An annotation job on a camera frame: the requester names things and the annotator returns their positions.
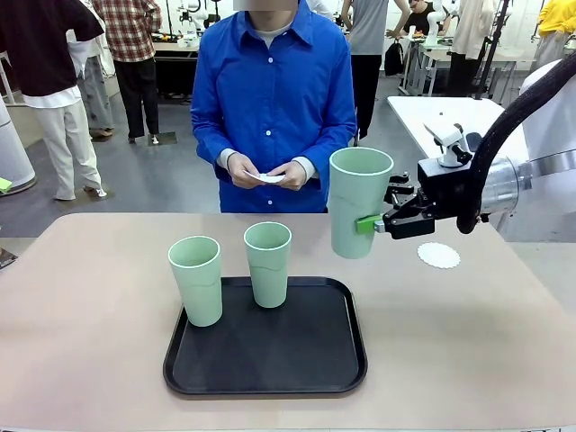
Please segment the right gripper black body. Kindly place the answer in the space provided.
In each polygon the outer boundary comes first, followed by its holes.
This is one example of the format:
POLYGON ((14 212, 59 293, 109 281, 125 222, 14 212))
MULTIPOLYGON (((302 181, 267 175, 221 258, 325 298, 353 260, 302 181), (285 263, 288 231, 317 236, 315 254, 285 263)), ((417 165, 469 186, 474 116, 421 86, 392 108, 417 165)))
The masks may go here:
POLYGON ((419 205, 425 217, 443 220, 459 214, 471 165, 469 161, 463 166, 445 167, 437 158, 418 162, 419 205))

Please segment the person's left hand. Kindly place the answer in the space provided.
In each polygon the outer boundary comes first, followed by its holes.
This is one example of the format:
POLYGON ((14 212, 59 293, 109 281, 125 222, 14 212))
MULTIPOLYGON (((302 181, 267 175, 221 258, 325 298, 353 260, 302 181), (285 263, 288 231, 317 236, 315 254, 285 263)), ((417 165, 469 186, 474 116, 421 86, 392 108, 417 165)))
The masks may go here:
POLYGON ((278 166, 267 175, 281 176, 282 179, 277 183, 277 185, 293 191, 299 191, 308 179, 305 168, 296 160, 278 166))

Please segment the person's right hand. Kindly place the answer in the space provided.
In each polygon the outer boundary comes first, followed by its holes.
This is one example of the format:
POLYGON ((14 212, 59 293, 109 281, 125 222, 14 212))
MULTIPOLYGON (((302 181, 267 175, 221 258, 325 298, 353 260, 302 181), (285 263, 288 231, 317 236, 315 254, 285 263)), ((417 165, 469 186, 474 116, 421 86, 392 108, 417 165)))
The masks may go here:
POLYGON ((262 184, 256 167, 241 153, 235 152, 228 157, 227 168, 232 183, 237 187, 252 189, 262 184))

